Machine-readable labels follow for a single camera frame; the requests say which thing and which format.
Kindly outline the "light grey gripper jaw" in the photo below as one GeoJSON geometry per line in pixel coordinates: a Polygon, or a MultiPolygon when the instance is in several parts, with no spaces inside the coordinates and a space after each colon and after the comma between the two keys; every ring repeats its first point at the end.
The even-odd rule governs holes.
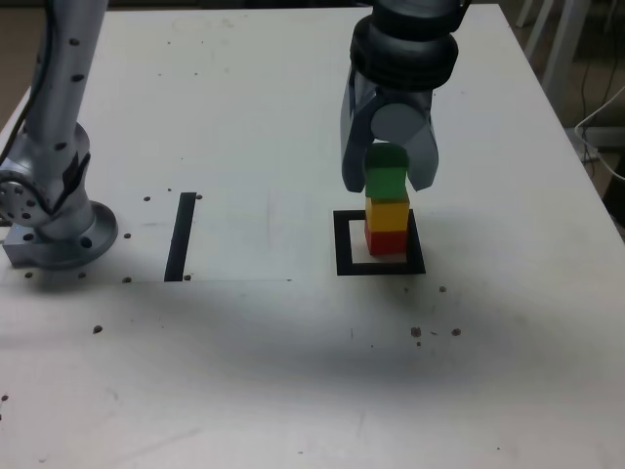
{"type": "Polygon", "coordinates": [[[377,140],[405,151],[407,177],[416,192],[433,184],[438,170],[438,146],[428,108],[387,104],[374,113],[370,127],[377,140]]]}

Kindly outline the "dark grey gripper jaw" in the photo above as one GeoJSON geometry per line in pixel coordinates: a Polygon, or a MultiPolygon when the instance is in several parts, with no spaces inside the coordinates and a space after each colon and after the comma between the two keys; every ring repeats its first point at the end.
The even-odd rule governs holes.
{"type": "Polygon", "coordinates": [[[340,117],[341,171],[349,192],[362,192],[365,186],[365,156],[373,142],[371,120],[378,108],[375,87],[359,96],[347,87],[340,117]]]}

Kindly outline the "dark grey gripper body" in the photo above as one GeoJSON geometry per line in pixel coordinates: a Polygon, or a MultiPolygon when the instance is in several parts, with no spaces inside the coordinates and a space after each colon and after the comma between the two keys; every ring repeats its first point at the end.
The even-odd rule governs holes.
{"type": "Polygon", "coordinates": [[[404,104],[420,112],[426,123],[433,127],[431,116],[433,91],[405,92],[377,85],[370,81],[354,67],[348,72],[344,97],[340,113],[340,131],[349,133],[355,115],[364,110],[371,103],[381,106],[389,104],[404,104]]]}

